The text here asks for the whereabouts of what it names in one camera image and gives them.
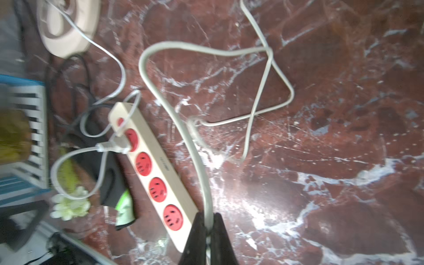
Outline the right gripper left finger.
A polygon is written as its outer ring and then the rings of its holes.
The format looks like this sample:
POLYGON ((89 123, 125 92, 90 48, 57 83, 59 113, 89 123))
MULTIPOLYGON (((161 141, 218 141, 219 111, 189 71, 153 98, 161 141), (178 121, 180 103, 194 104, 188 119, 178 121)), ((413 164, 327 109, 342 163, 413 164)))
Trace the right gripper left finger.
POLYGON ((195 215, 184 251, 178 265, 205 265, 206 264, 206 236, 204 214, 195 215))

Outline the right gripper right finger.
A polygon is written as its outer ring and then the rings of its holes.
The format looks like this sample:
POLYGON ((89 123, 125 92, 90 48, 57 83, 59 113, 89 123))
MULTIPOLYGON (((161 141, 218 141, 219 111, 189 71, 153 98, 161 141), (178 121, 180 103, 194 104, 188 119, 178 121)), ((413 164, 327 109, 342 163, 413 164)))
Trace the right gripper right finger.
POLYGON ((214 224, 210 232, 210 260, 212 265, 238 265, 233 247, 220 213, 214 214, 214 224))

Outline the beige power strip red sockets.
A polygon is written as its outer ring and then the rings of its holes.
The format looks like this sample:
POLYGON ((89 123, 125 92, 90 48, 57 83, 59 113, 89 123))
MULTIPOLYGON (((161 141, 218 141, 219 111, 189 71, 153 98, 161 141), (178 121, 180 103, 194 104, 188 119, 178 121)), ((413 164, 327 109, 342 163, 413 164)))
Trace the beige power strip red sockets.
POLYGON ((167 158, 140 110, 118 102, 108 119, 114 131, 123 127, 131 144, 127 155, 145 191, 179 252, 183 252, 198 208, 167 158))

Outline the white artificial flower sprig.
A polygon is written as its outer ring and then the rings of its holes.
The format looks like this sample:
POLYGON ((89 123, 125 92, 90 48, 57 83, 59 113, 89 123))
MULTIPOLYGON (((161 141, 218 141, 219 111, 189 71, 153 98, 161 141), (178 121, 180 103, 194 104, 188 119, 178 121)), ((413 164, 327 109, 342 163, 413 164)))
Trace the white artificial flower sprig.
MULTIPOLYGON (((57 170, 56 178, 51 181, 54 185, 59 184, 63 190, 73 197, 84 197, 88 191, 81 186, 81 181, 78 177, 73 162, 68 159, 60 165, 57 170)), ((61 193, 54 195, 51 198, 54 203, 53 211, 50 217, 53 219, 61 219, 69 221, 74 218, 84 217, 88 214, 91 203, 88 198, 84 199, 69 199, 61 193)))

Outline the black work glove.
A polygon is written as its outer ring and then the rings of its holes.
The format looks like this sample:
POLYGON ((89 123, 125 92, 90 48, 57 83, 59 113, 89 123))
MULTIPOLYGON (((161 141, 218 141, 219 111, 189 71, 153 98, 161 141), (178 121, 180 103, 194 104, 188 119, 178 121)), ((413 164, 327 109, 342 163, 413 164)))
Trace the black work glove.
MULTIPOLYGON (((63 141, 78 148, 94 147, 99 142, 107 141, 105 136, 94 139, 83 135, 79 128, 81 119, 82 115, 79 115, 71 123, 69 130, 64 133, 63 141)), ((72 161, 84 169, 93 180, 98 180, 102 161, 100 152, 79 154, 74 156, 72 161)), ((133 199, 117 156, 112 152, 108 154, 106 159, 104 179, 99 188, 99 194, 101 205, 114 208, 118 212, 115 222, 116 230, 119 231, 135 223, 133 199)))

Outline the beige round desk fan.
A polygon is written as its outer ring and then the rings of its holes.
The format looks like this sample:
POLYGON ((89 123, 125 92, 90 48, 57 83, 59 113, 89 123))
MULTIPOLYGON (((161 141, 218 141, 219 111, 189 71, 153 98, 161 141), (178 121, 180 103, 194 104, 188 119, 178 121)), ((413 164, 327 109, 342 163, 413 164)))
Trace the beige round desk fan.
POLYGON ((47 50, 60 58, 88 50, 87 41, 54 7, 60 7, 85 35, 93 38, 99 23, 101 1, 37 1, 39 33, 47 50))

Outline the blue white wooden crate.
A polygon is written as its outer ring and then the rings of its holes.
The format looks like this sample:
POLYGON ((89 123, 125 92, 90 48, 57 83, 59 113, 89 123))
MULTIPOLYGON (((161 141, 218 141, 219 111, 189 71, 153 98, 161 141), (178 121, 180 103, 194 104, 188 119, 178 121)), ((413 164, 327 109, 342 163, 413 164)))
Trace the blue white wooden crate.
POLYGON ((1 206, 49 190, 47 122, 44 84, 1 75, 1 206))

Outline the potted green plant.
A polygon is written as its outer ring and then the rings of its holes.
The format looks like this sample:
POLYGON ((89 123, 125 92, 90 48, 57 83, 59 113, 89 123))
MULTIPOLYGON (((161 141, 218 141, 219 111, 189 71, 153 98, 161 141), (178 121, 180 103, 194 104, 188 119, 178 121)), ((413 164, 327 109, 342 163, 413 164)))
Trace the potted green plant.
POLYGON ((26 161, 32 149, 28 117, 21 110, 1 110, 1 165, 26 161))

